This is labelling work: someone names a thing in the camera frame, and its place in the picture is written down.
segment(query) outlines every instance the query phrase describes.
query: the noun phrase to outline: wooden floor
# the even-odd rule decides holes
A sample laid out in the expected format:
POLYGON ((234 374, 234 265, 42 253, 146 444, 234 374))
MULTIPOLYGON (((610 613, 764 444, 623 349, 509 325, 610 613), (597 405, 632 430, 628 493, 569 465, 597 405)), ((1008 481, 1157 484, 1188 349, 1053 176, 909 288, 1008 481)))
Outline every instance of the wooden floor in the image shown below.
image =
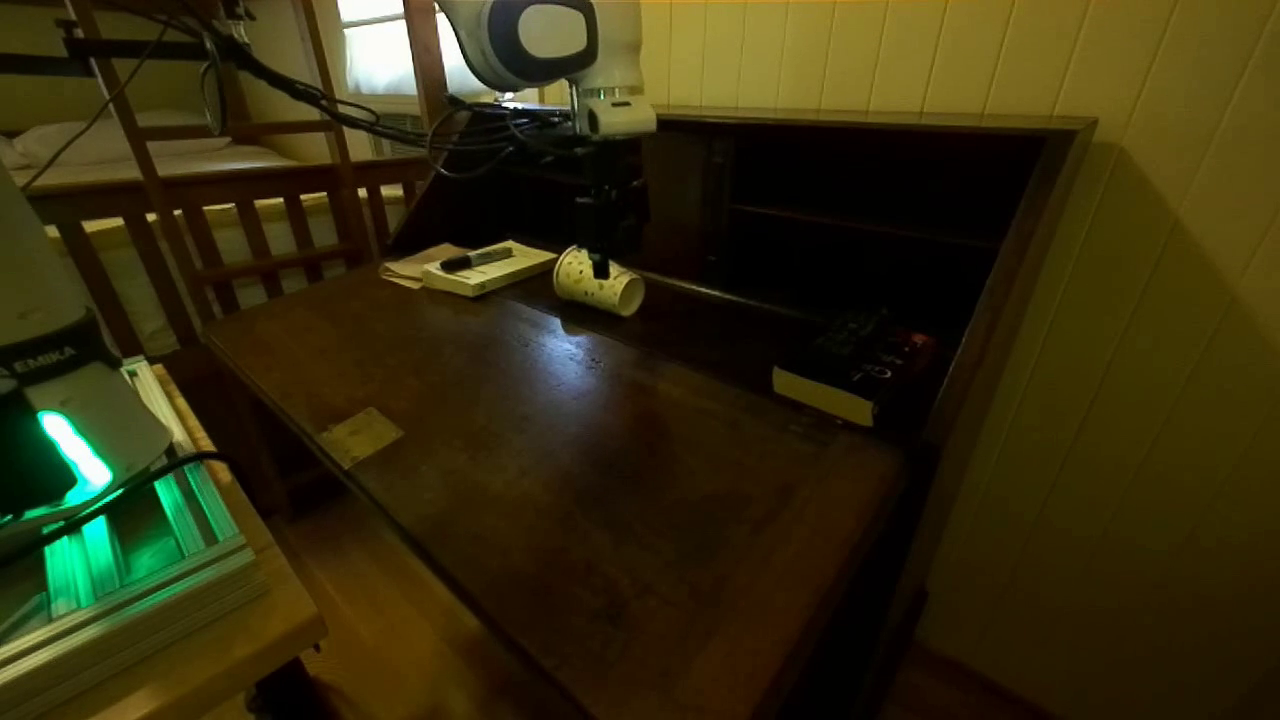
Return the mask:
MULTIPOLYGON (((403 544, 351 498, 276 523, 330 616, 305 658, 344 720, 563 715, 403 544)), ((905 660, 886 720, 1042 720, 1008 694, 925 649, 905 660)))

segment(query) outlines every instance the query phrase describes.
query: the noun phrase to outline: cabinet shelf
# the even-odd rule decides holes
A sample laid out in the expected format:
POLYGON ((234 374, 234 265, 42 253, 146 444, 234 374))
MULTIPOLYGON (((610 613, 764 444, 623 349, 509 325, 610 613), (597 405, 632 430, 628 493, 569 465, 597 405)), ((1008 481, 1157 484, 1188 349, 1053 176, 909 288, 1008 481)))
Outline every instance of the cabinet shelf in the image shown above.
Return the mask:
POLYGON ((995 253, 995 240, 989 240, 989 238, 905 228, 905 225, 886 225, 886 221, 834 218, 834 212, 808 212, 808 209, 778 209, 778 203, 729 203, 729 209, 741 212, 741 218, 762 218, 762 221, 787 221, 787 225, 812 225, 812 228, 835 228, 835 234, 861 234, 861 238, 890 238, 890 240, 943 243, 943 247, 968 247, 968 253, 995 253))

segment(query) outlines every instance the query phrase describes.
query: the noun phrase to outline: wooden desk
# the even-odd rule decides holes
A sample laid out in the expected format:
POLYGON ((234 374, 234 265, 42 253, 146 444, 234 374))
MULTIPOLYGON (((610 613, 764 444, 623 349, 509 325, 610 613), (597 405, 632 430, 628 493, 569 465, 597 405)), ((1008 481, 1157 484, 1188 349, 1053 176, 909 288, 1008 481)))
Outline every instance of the wooden desk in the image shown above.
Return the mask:
MULTIPOLYGON (((186 398, 160 374, 170 399, 177 405, 186 434, 197 447, 211 447, 200 419, 186 398)), ((263 528, 263 519, 243 499, 239 484, 226 465, 207 465, 221 484, 239 534, 247 536, 257 559, 243 571, 253 601, 236 603, 211 624, 200 624, 182 645, 146 658, 130 671, 108 676, 94 694, 65 703, 56 715, 200 715, 257 680, 273 676, 280 664, 295 660, 305 649, 325 639, 325 616, 310 587, 288 570, 288 555, 263 528)))
POLYGON ((767 714, 905 489, 891 444, 767 398, 792 332, 660 286, 610 321, 351 273, 211 349, 314 447, 386 411, 344 481, 583 714, 652 720, 767 714))

